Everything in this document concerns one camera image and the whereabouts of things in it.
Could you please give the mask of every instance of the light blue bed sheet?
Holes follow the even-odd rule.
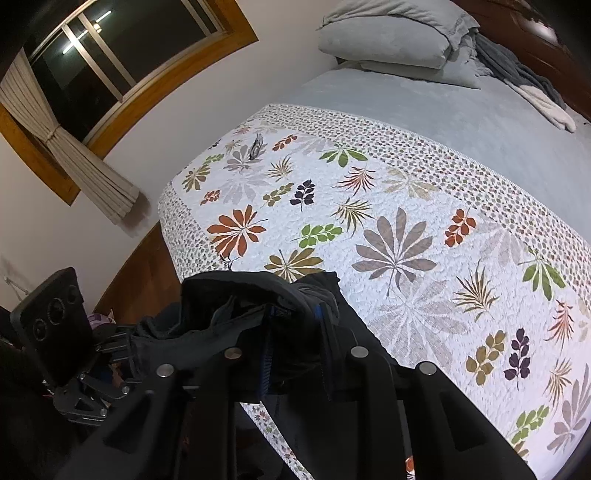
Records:
[[[340,68],[279,102],[337,110],[387,122],[458,150],[504,175],[591,243],[591,125],[568,110],[574,134],[561,131],[501,81],[482,89]]]

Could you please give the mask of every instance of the gray blanket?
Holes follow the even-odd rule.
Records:
[[[516,86],[531,85],[537,87],[556,105],[563,109],[566,107],[564,100],[562,100],[552,83],[546,77],[536,74],[531,68],[523,65],[508,48],[494,43],[482,34],[477,34],[476,52],[481,62],[489,67],[493,76],[499,80],[507,80]]]

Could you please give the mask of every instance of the metal rivet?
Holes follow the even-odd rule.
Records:
[[[433,375],[437,371],[437,367],[431,362],[423,362],[418,369],[425,375]]]
[[[223,356],[225,356],[228,360],[237,360],[242,356],[242,350],[240,350],[237,346],[233,346],[228,348],[223,353]]]
[[[354,346],[351,349],[351,355],[355,358],[365,358],[369,355],[369,352],[364,346]]]
[[[174,373],[174,367],[171,364],[162,364],[156,369],[156,375],[162,378],[170,377]]]

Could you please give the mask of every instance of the leaf pattern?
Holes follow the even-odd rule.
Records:
[[[482,247],[483,260],[487,260],[493,252],[497,251],[497,259],[501,267],[506,267],[510,261],[515,265],[519,264],[526,247],[515,235],[505,230],[501,225],[492,222],[481,222],[478,232],[492,232]]]
[[[226,153],[231,153],[232,150],[241,146],[242,140],[238,138],[235,140],[230,140],[226,145],[224,145],[224,149],[226,150]]]
[[[301,252],[296,249],[285,260],[283,253],[279,250],[280,257],[271,255],[269,257],[271,263],[265,265],[265,269],[272,270],[275,275],[291,283],[311,273],[324,271],[321,268],[314,268],[323,260],[319,257],[311,257],[313,253],[313,248],[304,248]]]
[[[351,202],[349,197],[344,203],[339,203],[337,211],[330,216],[337,217],[341,223],[347,221],[347,231],[353,225],[353,232],[351,233],[351,236],[353,236],[357,230],[357,226],[363,226],[364,219],[374,218],[366,213],[368,210],[371,210],[371,204],[369,202],[364,200],[354,200]]]
[[[292,187],[292,183],[282,185],[277,190],[273,190],[271,193],[264,194],[262,199],[266,201],[269,207],[272,207],[277,202],[279,202],[279,200],[281,200],[281,195],[285,195],[286,193],[290,192]]]
[[[257,197],[256,188],[269,186],[262,173],[263,167],[254,167],[240,175],[232,175],[221,187],[224,203],[237,205],[243,196],[253,202]]]
[[[430,348],[442,368],[452,364],[453,355],[443,340],[444,334],[465,335],[466,323],[454,318],[454,307],[444,296],[447,280],[431,281],[403,277],[400,293],[379,308],[368,327],[384,348],[406,365],[430,359]]]
[[[276,152],[277,150],[283,150],[286,145],[289,145],[291,142],[296,141],[296,140],[297,140],[297,137],[295,135],[288,135],[287,137],[283,138],[282,140],[279,140],[273,146],[273,152]]]
[[[300,240],[299,247],[313,247],[316,245],[316,242],[328,242],[330,240],[334,240],[337,235],[343,233],[343,229],[339,226],[334,226],[332,223],[328,225],[316,225],[312,228],[311,225],[306,225],[301,230],[301,237],[296,238],[295,240]]]
[[[472,217],[468,217],[464,210],[458,208],[456,214],[452,217],[453,225],[447,227],[445,231],[445,244],[448,247],[460,245],[464,241],[464,237],[470,233],[470,228],[476,228],[476,221]]]
[[[330,163],[333,160],[338,160],[340,167],[346,167],[349,163],[350,158],[354,158],[355,160],[367,161],[367,157],[363,155],[360,151],[357,151],[353,148],[346,148],[339,144],[335,144],[336,149],[330,150],[324,153],[320,159],[326,160],[326,163]]]
[[[554,433],[557,437],[548,444],[546,447],[548,450],[554,450],[553,453],[556,453],[562,447],[564,451],[566,446],[575,439],[575,432],[583,430],[587,423],[587,418],[583,417],[583,414],[587,411],[589,401],[591,401],[590,388],[589,365],[585,364],[583,385],[581,387],[579,380],[575,380],[571,389],[570,401],[565,400],[562,403],[562,418],[564,421],[555,422]]]
[[[579,304],[579,311],[582,315],[586,317],[586,320],[579,321],[579,328],[581,329],[581,333],[579,335],[579,342],[584,342],[589,334],[589,326],[591,323],[589,322],[589,320],[591,320],[591,313],[589,313],[589,309],[587,308],[587,305],[585,304],[582,298],[579,297],[577,299],[577,303]]]
[[[211,192],[207,192],[203,196],[203,200],[201,200],[201,203],[199,203],[199,205],[205,205],[207,202],[217,202],[217,200],[219,198],[220,198],[220,191],[219,190],[213,190]]]
[[[457,307],[465,307],[464,313],[478,311],[476,318],[474,321],[477,322],[478,319],[484,313],[488,313],[491,318],[494,317],[491,315],[491,306],[494,302],[496,302],[499,297],[494,297],[494,288],[490,287],[491,280],[486,280],[485,278],[485,267],[482,267],[482,271],[478,272],[478,267],[480,266],[480,261],[476,264],[476,271],[474,275],[471,275],[470,278],[464,278],[464,280],[460,279],[460,277],[456,277],[460,285],[462,286],[462,291],[454,292],[454,295],[457,295],[454,300]]]
[[[321,153],[329,148],[336,148],[336,146],[326,138],[299,134],[295,147],[291,147],[291,153],[301,152],[304,155],[310,155],[312,153]]]
[[[570,316],[570,311],[572,307],[566,303],[566,301],[558,301],[556,306],[556,317],[552,317],[556,320],[556,323],[553,324],[549,329],[548,332],[552,335],[550,338],[545,338],[546,342],[550,340],[555,340],[556,344],[560,342],[560,352],[564,348],[564,342],[566,340],[570,340],[573,337],[573,318]]]
[[[314,188],[316,185],[311,180],[306,180],[303,184],[297,186],[297,192],[294,198],[290,200],[292,205],[299,205],[300,211],[304,205],[311,205],[314,203]]]
[[[560,363],[556,359],[554,368],[550,370],[550,379],[544,389],[544,394],[552,401],[552,410],[555,410],[562,400],[564,388],[567,385],[572,385],[572,382],[567,378],[572,369],[573,364],[570,359],[563,359]]]
[[[201,165],[195,170],[189,170],[189,173],[187,173],[183,180],[185,192],[188,193],[191,189],[201,190],[201,184],[199,182],[207,180],[207,176],[210,173],[211,170],[209,169],[209,165]]]
[[[534,251],[528,247],[528,252],[534,256],[534,259],[519,264],[532,264],[525,269],[522,280],[532,282],[532,291],[536,291],[538,289],[538,285],[541,283],[544,297],[550,301],[552,300],[552,286],[550,284],[550,280],[552,280],[552,282],[558,288],[565,288],[566,285],[560,274],[550,264],[544,262],[537,251]]]
[[[221,141],[222,141],[222,139],[220,138],[217,142],[214,142],[213,145],[208,148],[208,150],[216,148],[220,144]]]
[[[263,141],[263,136],[257,134],[250,148],[243,145],[240,150],[232,153],[224,169],[243,173],[245,170],[251,169],[254,164],[262,162],[260,156],[265,153],[265,147],[267,146],[267,144],[263,144]]]
[[[376,225],[378,233],[373,230],[363,232],[363,236],[373,248],[356,245],[357,253],[367,260],[354,263],[352,267],[355,270],[358,272],[372,272],[369,276],[370,280],[379,278],[388,271],[390,272],[386,296],[390,295],[394,274],[396,275],[396,286],[400,290],[400,278],[403,274],[411,282],[414,282],[417,275],[411,270],[426,272],[437,265],[426,258],[415,258],[428,250],[433,242],[432,236],[420,239],[427,222],[419,222],[414,225],[405,238],[406,221],[406,212],[399,207],[396,215],[396,244],[394,243],[392,225],[386,217],[380,217]]]
[[[338,189],[353,189],[353,196],[357,194],[359,189],[363,188],[364,192],[371,190],[375,187],[372,180],[375,180],[370,173],[375,173],[375,170],[367,170],[367,168],[351,167],[348,176],[345,179],[338,182],[335,188]]]
[[[517,379],[517,390],[519,390],[519,378],[527,378],[530,374],[531,357],[527,356],[530,351],[530,338],[525,334],[524,328],[517,330],[515,340],[511,341],[511,348],[517,350],[509,357],[509,368],[504,371],[507,380]]]
[[[275,179],[275,182],[280,180],[287,180],[290,173],[293,173],[293,167],[290,163],[290,156],[288,155],[283,160],[277,162],[277,165],[271,163],[271,168],[267,170],[267,177]]]
[[[530,412],[523,411],[515,422],[515,429],[507,435],[510,439],[513,450],[519,454],[520,457],[524,458],[528,453],[528,449],[524,449],[525,439],[534,430],[539,429],[544,423],[544,419],[548,416],[550,411],[549,407],[540,405],[538,410],[531,410]]]
[[[490,375],[494,369],[491,362],[494,362],[499,355],[505,350],[505,332],[499,330],[486,337],[485,345],[481,345],[476,349],[474,358],[468,356],[466,360],[466,370],[474,374],[476,378],[476,385],[483,386],[486,382],[486,377]]]
[[[408,175],[398,168],[389,168],[388,173],[395,178],[384,180],[382,182],[390,185],[384,190],[386,193],[398,192],[400,190],[407,189],[408,196],[410,198],[417,197],[423,200],[431,200],[430,192],[438,191],[437,187],[431,185],[430,183],[419,181],[412,175]]]
[[[258,242],[256,235],[267,231],[266,228],[253,223],[256,212],[252,211],[252,205],[248,205],[244,213],[241,210],[233,210],[232,216],[234,218],[220,215],[218,218],[220,223],[211,225],[207,229],[209,233],[217,235],[212,242],[217,244],[216,250],[224,258],[229,258],[236,246],[238,255],[243,257],[248,247],[246,238],[248,237],[251,242]]]

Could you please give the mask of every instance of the white towel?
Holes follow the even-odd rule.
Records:
[[[522,85],[518,87],[507,80],[505,80],[505,83],[531,103],[535,109],[544,115],[555,127],[560,128],[561,130],[566,129],[569,132],[574,132],[577,129],[573,118],[550,100],[550,98],[548,98],[548,96],[539,88],[530,85]]]

